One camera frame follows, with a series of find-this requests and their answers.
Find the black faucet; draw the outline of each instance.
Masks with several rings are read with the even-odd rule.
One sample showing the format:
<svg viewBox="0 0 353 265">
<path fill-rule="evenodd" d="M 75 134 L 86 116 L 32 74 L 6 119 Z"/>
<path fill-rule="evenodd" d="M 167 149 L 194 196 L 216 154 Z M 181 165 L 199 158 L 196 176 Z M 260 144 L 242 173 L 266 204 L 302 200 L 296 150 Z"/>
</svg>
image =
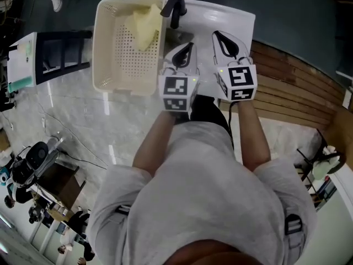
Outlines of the black faucet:
<svg viewBox="0 0 353 265">
<path fill-rule="evenodd" d="M 184 0 L 168 0 L 166 5 L 161 11 L 161 15 L 165 18 L 169 17 L 172 13 L 172 21 L 170 22 L 170 27 L 172 29 L 177 29 L 179 27 L 179 18 L 181 15 L 186 14 L 186 7 Z"/>
</svg>

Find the yellow cloth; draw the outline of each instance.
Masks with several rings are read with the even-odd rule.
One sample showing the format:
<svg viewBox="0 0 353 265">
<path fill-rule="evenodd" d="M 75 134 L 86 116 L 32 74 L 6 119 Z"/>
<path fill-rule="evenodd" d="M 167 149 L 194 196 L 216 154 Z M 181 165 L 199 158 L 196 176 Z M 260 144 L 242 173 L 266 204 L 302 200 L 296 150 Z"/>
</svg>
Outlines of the yellow cloth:
<svg viewBox="0 0 353 265">
<path fill-rule="evenodd" d="M 125 26 L 137 40 L 137 48 L 146 51 L 157 31 L 162 27 L 161 10 L 156 4 L 148 9 L 135 10 L 127 17 Z"/>
</svg>

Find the shoe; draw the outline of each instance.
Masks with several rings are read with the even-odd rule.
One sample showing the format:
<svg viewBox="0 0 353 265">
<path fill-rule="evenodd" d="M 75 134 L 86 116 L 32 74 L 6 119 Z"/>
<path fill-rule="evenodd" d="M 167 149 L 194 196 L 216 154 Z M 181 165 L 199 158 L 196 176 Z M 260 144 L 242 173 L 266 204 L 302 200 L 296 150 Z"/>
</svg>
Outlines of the shoe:
<svg viewBox="0 0 353 265">
<path fill-rule="evenodd" d="M 59 12 L 62 7 L 62 0 L 51 0 L 53 2 L 54 12 Z"/>
</svg>

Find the gray t-shirt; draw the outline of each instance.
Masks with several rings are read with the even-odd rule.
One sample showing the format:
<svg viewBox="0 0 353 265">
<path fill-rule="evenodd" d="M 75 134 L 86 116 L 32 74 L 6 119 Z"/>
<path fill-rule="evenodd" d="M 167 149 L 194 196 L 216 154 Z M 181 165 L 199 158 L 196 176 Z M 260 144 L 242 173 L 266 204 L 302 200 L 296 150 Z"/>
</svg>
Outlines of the gray t-shirt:
<svg viewBox="0 0 353 265">
<path fill-rule="evenodd" d="M 131 205 L 128 216 L 117 213 Z M 103 265 L 161 265 L 198 240 L 216 240 L 264 265 L 289 264 L 285 217 L 303 224 L 301 250 L 316 213 L 293 164 L 273 160 L 249 171 L 235 159 L 224 128 L 189 122 L 174 128 L 154 178 L 112 166 L 89 219 L 88 238 Z"/>
</svg>

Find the white cube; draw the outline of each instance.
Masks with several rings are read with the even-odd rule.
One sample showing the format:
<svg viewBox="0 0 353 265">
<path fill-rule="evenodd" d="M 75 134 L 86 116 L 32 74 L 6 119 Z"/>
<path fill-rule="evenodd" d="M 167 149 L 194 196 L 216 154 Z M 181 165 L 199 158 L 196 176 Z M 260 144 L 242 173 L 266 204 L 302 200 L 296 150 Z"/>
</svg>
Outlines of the white cube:
<svg viewBox="0 0 353 265">
<path fill-rule="evenodd" d="M 197 95 L 199 76 L 159 76 L 159 96 L 164 110 L 188 112 Z"/>
<path fill-rule="evenodd" d="M 258 87 L 255 65 L 218 67 L 216 76 L 229 101 L 254 99 Z"/>
</svg>

